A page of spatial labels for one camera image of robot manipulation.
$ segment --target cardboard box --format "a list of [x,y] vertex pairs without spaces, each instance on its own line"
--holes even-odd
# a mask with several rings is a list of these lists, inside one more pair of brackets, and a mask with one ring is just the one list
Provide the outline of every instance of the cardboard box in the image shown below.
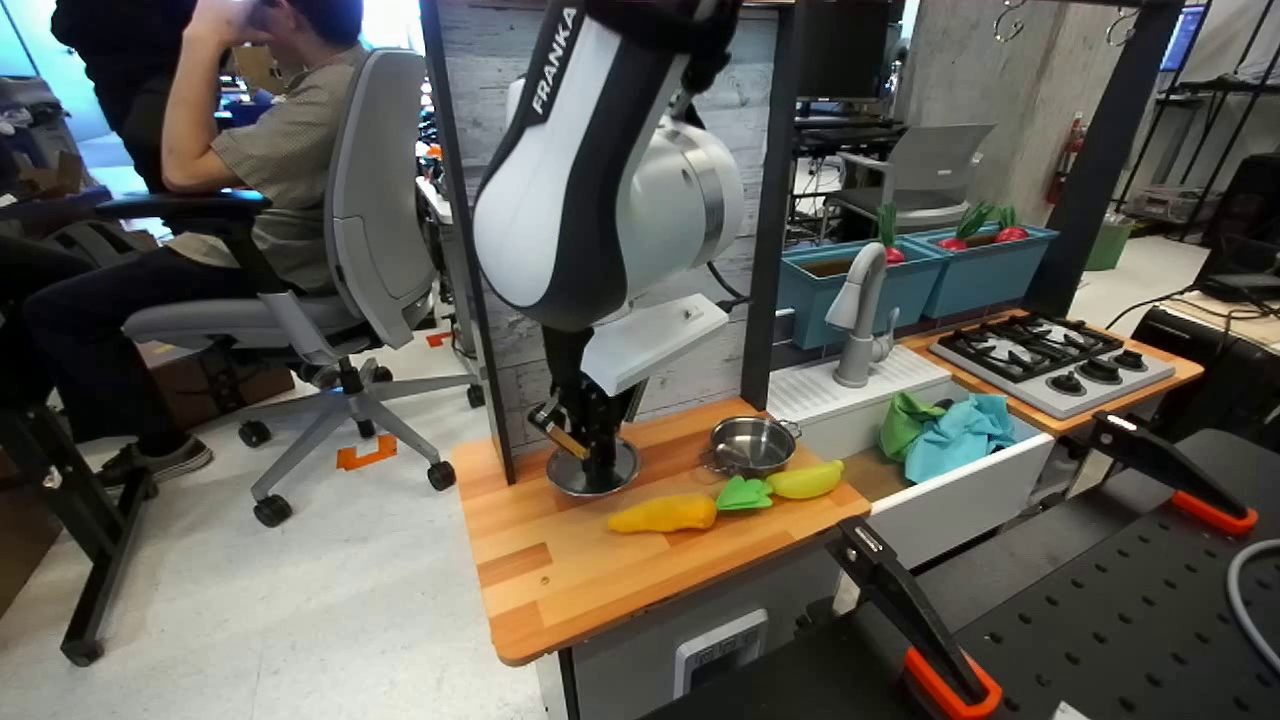
[[169,413],[184,426],[201,426],[293,391],[293,370],[285,365],[243,365],[225,348],[179,351],[170,344],[143,344],[139,351],[169,401]]

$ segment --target toy vegetable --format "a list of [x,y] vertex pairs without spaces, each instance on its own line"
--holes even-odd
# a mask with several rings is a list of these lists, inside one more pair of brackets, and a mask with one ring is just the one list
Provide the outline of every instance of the toy vegetable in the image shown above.
[[766,477],[771,497],[784,497],[784,499],[829,497],[839,481],[843,481],[843,458],[811,462],[811,469],[789,469],[789,473]]
[[945,241],[945,247],[948,247],[948,251],[965,251],[965,247],[983,243],[980,233],[983,233],[983,224],[991,219],[991,210],[994,210],[994,203],[970,203],[970,207],[965,210],[954,237]]
[[712,524],[715,524],[712,497],[657,497],[657,499],[621,507],[603,518],[603,529],[621,534],[661,534],[661,533],[712,529]]
[[1026,241],[1026,229],[1017,219],[1017,207],[1001,207],[994,224],[1001,224],[994,243]]
[[894,207],[884,203],[876,224],[879,224],[884,264],[905,264],[908,254],[905,247],[894,247]]
[[715,512],[737,514],[737,512],[765,512],[771,507],[771,485],[766,481],[747,481],[732,477],[715,489]]

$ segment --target desk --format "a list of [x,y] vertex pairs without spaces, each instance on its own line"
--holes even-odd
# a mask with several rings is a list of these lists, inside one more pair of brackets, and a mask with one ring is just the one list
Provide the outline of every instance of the desk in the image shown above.
[[707,533],[610,534],[603,529],[609,512],[645,497],[707,490],[715,485],[704,462],[712,426],[737,413],[752,409],[724,401],[628,426],[623,436],[638,452],[638,481],[598,499],[561,497],[545,481],[545,456],[523,456],[514,485],[504,481],[493,445],[468,445],[451,456],[497,655],[532,662],[545,652],[561,652],[568,714],[576,714],[571,648],[581,639],[866,512],[866,499],[839,485],[822,499],[732,514]]
[[1262,316],[1257,305],[1224,305],[1204,291],[1189,291],[1158,305],[1158,310],[1280,356],[1280,316]]
[[[931,351],[931,340],[939,340],[939,335],[948,335],[952,326],[965,326],[965,325],[945,325],[945,326],[931,326],[931,332],[911,332],[911,335],[905,335],[905,344],[908,344],[911,351],[945,365],[945,368],[954,375],[954,382],[965,382],[965,386],[970,386],[970,391],[994,391],[986,380],[980,380],[980,375],[970,375],[970,370],[965,370],[965,368],[954,368],[954,365],[948,365],[948,358],[939,358],[939,356]],[[1144,356],[1156,356],[1158,365],[1170,365],[1170,375],[1158,380],[1158,382],[1137,386],[1137,391],[1128,391],[1128,397],[1118,397],[1118,401],[1111,401],[1111,405],[1103,405],[1103,409],[1095,409],[1095,413],[1133,413],[1133,409],[1138,409],[1138,405],[1149,405],[1149,401],[1158,401],[1158,397],[1167,397],[1170,386],[1194,382],[1194,380],[1204,375],[1200,365],[1191,365],[1191,358],[1182,358],[1182,356],[1170,356],[1170,351],[1165,351],[1165,348],[1156,348],[1156,344],[1124,340],[1124,348],[1144,351]],[[1048,416],[1048,413],[1037,413],[1037,409],[1025,405],[1025,401],[1017,401],[1017,397],[1007,397],[1007,409],[1010,409],[1017,416],[1025,416],[1026,422],[1044,426],[1048,436],[1085,436],[1085,433],[1092,426],[1092,416],[1095,416],[1095,413]]]
[[1144,316],[1138,340],[1165,344],[1204,365],[1194,386],[1158,405],[1156,433],[1182,436],[1229,426],[1280,449],[1280,320],[1250,305],[1220,305],[1189,291]]

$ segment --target wooden tabletop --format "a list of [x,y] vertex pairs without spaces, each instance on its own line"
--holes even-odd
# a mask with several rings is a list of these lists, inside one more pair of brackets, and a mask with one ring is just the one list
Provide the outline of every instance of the wooden tabletop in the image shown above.
[[[954,375],[954,382],[965,382],[965,386],[970,386],[970,391],[994,391],[986,380],[980,380],[980,375],[970,375],[970,370],[965,370],[965,368],[954,368],[954,365],[948,365],[948,358],[939,358],[939,356],[931,351],[931,340],[939,340],[939,335],[948,335],[948,332],[954,332],[954,325],[952,325],[952,326],[931,326],[931,332],[911,332],[911,335],[905,335],[905,344],[908,344],[911,351],[935,358],[939,368],[948,368],[948,370]],[[1182,356],[1170,356],[1170,351],[1165,351],[1165,348],[1156,348],[1156,344],[1124,340],[1124,348],[1144,351],[1144,356],[1156,356],[1158,365],[1170,365],[1170,375],[1158,380],[1158,382],[1137,386],[1137,391],[1128,391],[1128,397],[1117,397],[1117,401],[1109,401],[1103,409],[1092,409],[1092,413],[1079,413],[1079,416],[1048,416],[1048,413],[1031,409],[1026,401],[1017,401],[1017,397],[1007,397],[1007,409],[1010,409],[1020,421],[1044,426],[1048,436],[1085,436],[1085,433],[1092,426],[1092,416],[1095,416],[1095,413],[1133,413],[1133,409],[1138,409],[1138,405],[1149,405],[1149,401],[1158,401],[1165,391],[1182,386],[1182,382],[1194,382],[1194,380],[1204,375],[1200,365],[1191,365],[1191,358],[1182,358]]]
[[1224,305],[1224,299],[1189,291],[1189,296],[1165,299],[1158,310],[1260,344],[1272,356],[1280,356],[1280,316],[1262,316],[1257,305]]
[[[809,502],[779,499],[759,514],[720,514],[707,533],[603,533],[603,514],[634,499],[712,490],[715,473],[704,456],[712,449],[712,426],[724,416],[756,413],[741,401],[724,401],[628,426],[623,436],[638,449],[638,477],[623,490],[598,499],[561,497],[545,481],[548,456],[519,458],[514,485],[504,481],[499,449],[493,441],[451,456],[484,616],[504,662],[526,662],[568,648],[661,600],[674,600],[866,512],[866,499],[839,485],[830,497]],[[791,469],[795,462],[815,462],[815,456],[801,449],[791,456]]]

